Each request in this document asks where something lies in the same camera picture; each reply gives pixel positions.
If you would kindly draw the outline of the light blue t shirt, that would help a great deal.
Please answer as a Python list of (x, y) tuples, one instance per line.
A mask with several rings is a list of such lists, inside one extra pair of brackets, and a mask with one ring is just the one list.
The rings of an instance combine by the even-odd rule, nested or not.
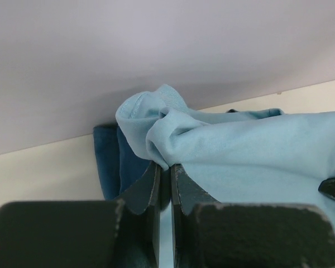
[(116, 120), (138, 157), (163, 169), (182, 164), (220, 201), (335, 210), (318, 191), (335, 176), (335, 112), (203, 113), (164, 85), (128, 98)]

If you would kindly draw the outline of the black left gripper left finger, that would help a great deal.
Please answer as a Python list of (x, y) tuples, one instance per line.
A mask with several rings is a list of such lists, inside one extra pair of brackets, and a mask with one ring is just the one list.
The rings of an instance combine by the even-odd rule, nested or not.
[(111, 201), (10, 202), (0, 207), (0, 267), (158, 267), (160, 173)]

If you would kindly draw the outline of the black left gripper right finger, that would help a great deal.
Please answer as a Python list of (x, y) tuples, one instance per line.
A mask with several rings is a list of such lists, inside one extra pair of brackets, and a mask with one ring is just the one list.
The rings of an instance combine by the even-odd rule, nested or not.
[(221, 203), (171, 169), (175, 267), (335, 267), (335, 231), (306, 204)]

